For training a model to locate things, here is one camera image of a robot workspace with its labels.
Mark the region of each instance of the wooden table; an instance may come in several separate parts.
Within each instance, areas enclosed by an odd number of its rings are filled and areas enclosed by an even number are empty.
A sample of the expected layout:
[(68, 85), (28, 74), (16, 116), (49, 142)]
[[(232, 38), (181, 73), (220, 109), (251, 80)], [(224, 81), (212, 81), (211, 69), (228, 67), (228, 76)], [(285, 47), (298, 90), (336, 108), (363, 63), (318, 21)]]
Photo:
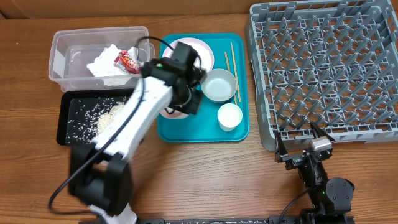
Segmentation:
[[(0, 21), (0, 223), (77, 223), (89, 216), (47, 210), (67, 178), (69, 150), (55, 142), (62, 92), (47, 76), (54, 33), (91, 27), (146, 26), (150, 35), (234, 32), (247, 15), (104, 17)], [(304, 190), (296, 170), (274, 162), (260, 143), (254, 80), (247, 62), (250, 133), (240, 143), (167, 144), (155, 124), (134, 158), (133, 210), (141, 218), (254, 218), (278, 215)], [(356, 223), (397, 223), (397, 143), (340, 144), (325, 161), (329, 178), (352, 181)], [(56, 208), (83, 206), (64, 190)], [(288, 215), (311, 207), (308, 197)]]

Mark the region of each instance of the storage box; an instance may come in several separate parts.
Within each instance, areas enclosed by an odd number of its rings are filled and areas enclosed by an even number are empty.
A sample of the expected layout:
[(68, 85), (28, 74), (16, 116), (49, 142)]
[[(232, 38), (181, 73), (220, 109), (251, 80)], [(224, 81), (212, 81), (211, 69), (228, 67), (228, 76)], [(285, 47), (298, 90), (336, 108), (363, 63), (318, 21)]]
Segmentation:
[[(95, 77), (87, 64), (101, 55), (106, 47), (114, 44), (119, 49), (128, 50), (136, 41), (148, 35), (146, 27), (110, 27), (100, 29), (65, 30), (57, 32), (52, 42), (49, 78), (61, 85), (62, 91), (104, 90), (110, 88), (132, 88), (138, 78), (133, 75)], [(147, 62), (155, 57), (149, 40), (139, 44), (139, 60)], [(104, 80), (131, 79), (123, 86), (104, 85)]]

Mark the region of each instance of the wooden chopstick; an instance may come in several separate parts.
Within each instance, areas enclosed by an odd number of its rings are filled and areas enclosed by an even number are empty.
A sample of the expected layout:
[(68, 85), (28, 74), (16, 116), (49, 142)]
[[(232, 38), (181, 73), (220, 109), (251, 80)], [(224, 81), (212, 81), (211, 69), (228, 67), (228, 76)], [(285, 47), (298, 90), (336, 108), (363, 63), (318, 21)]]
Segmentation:
[[(225, 54), (226, 67), (228, 68), (228, 71), (231, 72), (231, 69), (229, 69), (228, 54), (226, 52), (224, 52), (224, 54)], [(236, 101), (235, 93), (234, 93), (234, 101), (235, 101), (235, 105), (238, 105), (238, 102)]]
[(236, 85), (238, 86), (238, 99), (241, 102), (241, 90), (239, 89), (239, 81), (238, 81), (238, 74), (236, 73), (236, 63), (235, 63), (235, 53), (234, 53), (234, 45), (231, 42), (231, 50), (232, 50), (232, 60), (234, 62), (234, 69), (235, 69), (235, 79)]

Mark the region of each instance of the teal tray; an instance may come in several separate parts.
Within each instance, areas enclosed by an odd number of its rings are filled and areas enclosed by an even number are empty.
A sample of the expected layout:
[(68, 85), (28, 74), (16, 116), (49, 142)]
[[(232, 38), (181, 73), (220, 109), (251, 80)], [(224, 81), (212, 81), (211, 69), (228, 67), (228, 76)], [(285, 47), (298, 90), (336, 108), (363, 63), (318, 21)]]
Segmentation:
[[(234, 74), (231, 42), (234, 45), (236, 70), (238, 72), (239, 87), (241, 91), (242, 122), (232, 131), (223, 131), (218, 125), (217, 112), (222, 103), (214, 103), (203, 95), (203, 101), (197, 115), (190, 115), (185, 119), (166, 119), (159, 115), (157, 131), (159, 136), (167, 142), (236, 142), (242, 141), (249, 134), (249, 108), (248, 89), (246, 86), (246, 68), (244, 59), (243, 41), (240, 36), (230, 33), (215, 34), (172, 34), (164, 38), (171, 44), (177, 39), (193, 37), (208, 44), (214, 53), (214, 67), (227, 70), (224, 52), (228, 54), (229, 66)], [(165, 50), (165, 45), (160, 46), (160, 56)]]

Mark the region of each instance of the white tissue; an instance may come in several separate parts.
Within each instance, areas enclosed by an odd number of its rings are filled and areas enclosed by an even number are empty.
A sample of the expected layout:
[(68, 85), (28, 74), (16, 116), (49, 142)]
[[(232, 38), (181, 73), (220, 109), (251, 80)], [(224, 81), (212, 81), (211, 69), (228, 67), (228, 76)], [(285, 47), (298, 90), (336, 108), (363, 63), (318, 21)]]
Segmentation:
[[(95, 77), (109, 77), (115, 75), (126, 75), (119, 68), (114, 66), (114, 60), (120, 53), (120, 49), (118, 49), (115, 45), (111, 45), (110, 47), (106, 47), (104, 51), (101, 53), (99, 57), (94, 59), (94, 63), (88, 64), (88, 70)], [(132, 47), (128, 50), (130, 56), (132, 58), (137, 58), (138, 49)], [(127, 81), (130, 80), (131, 77), (127, 78), (104, 78), (104, 85), (106, 86), (119, 86), (125, 85)]]

